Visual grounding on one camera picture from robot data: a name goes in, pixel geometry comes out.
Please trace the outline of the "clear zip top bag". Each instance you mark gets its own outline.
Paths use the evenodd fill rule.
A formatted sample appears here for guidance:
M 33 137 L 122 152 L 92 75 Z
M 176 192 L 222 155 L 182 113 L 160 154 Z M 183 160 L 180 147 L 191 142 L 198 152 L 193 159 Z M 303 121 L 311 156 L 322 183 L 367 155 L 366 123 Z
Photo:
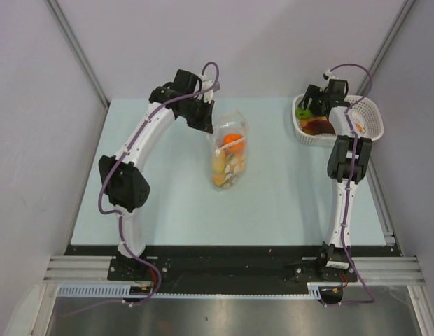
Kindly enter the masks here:
M 213 122 L 211 145 L 211 181 L 217 190 L 237 184 L 247 166 L 249 123 L 238 110 Z

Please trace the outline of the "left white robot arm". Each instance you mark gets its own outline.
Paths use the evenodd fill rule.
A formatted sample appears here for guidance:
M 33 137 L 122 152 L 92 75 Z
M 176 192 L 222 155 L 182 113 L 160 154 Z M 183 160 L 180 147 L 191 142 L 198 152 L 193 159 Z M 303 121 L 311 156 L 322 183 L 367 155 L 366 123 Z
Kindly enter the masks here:
M 114 155 L 99 159 L 99 212 L 114 214 L 118 219 L 118 252 L 127 258 L 123 271 L 131 279 L 141 279 L 148 271 L 148 263 L 139 257 L 146 243 L 136 221 L 137 211 L 151 191 L 143 175 L 148 156 L 177 118 L 184 118 L 193 129 L 212 134 L 213 95 L 217 89 L 217 78 L 179 69 L 173 81 L 151 92 L 146 112 L 129 139 Z

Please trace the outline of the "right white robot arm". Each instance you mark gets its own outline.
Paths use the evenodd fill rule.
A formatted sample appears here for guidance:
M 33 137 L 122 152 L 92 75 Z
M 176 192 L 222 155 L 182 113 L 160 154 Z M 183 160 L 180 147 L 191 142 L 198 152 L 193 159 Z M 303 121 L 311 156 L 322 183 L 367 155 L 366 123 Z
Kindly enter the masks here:
M 372 150 L 372 140 L 361 136 L 354 125 L 354 105 L 346 100 L 348 91 L 347 81 L 327 78 L 325 87 L 309 85 L 298 104 L 316 118 L 305 124 L 306 133 L 335 136 L 327 165 L 332 181 L 330 226 L 315 262 L 315 273 L 324 281 L 343 281 L 354 268 L 350 241 L 352 206 Z

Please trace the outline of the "orange toy tangerine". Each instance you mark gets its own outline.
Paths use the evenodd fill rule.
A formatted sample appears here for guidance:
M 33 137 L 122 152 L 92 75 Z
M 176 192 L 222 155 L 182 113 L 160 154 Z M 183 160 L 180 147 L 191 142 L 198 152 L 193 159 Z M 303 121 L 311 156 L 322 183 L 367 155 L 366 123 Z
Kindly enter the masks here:
M 241 134 L 227 134 L 223 139 L 222 146 L 231 151 L 241 151 L 245 146 L 244 136 Z

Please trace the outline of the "pink yellow toy peach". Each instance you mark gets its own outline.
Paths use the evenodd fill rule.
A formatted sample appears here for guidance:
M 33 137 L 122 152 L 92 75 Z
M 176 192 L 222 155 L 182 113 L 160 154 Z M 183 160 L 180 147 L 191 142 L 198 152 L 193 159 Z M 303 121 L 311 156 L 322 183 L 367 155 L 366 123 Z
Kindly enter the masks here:
M 242 150 L 225 149 L 227 162 L 232 165 L 240 165 L 245 158 L 245 146 Z

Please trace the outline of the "green toy apple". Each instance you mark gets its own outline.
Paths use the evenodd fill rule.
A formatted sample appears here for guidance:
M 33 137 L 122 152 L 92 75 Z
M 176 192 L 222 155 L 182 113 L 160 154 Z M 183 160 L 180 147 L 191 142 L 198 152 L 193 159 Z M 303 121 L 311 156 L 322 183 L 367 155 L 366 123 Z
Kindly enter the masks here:
M 295 110 L 296 118 L 298 120 L 306 120 L 313 117 L 312 112 L 309 109 L 303 109 L 300 107 L 297 107 Z

